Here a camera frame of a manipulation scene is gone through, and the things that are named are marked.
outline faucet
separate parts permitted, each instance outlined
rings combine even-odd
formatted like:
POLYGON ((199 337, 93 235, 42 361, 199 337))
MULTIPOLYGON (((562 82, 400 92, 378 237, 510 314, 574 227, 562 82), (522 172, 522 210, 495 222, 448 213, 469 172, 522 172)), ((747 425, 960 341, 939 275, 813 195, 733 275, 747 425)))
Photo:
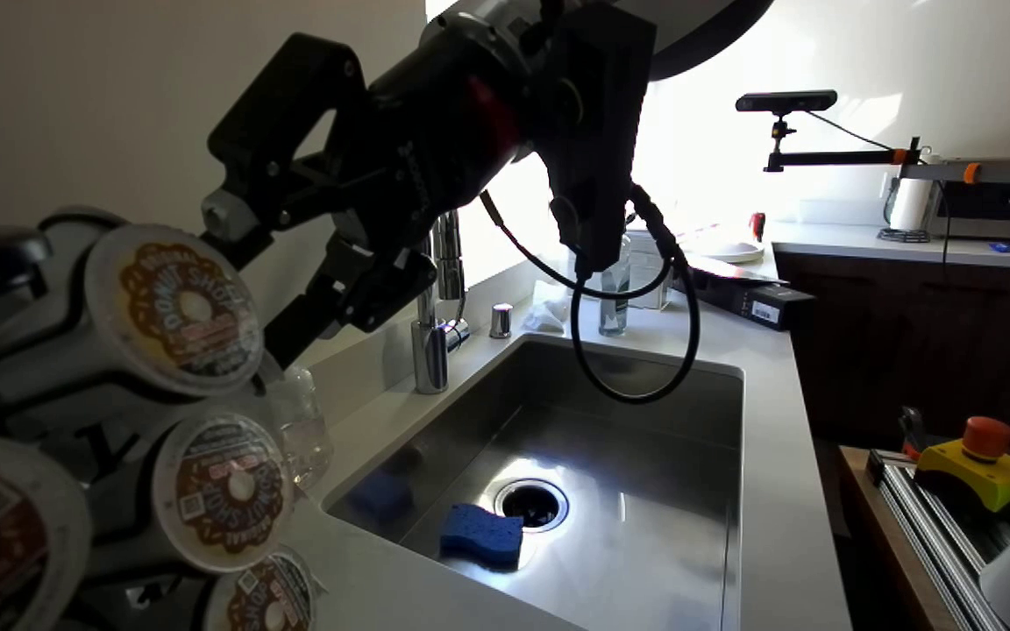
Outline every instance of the faucet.
MULTIPOLYGON (((434 227, 434 265, 439 265, 439 298, 461 300, 467 293, 467 275, 462 275, 462 233, 461 213, 439 213, 434 227)), ((448 323, 434 314, 434 288, 429 288, 416 298, 416 318, 412 323, 412 373, 413 373, 413 394, 441 394, 448 386, 448 366, 446 353, 457 347, 448 341, 448 323)))

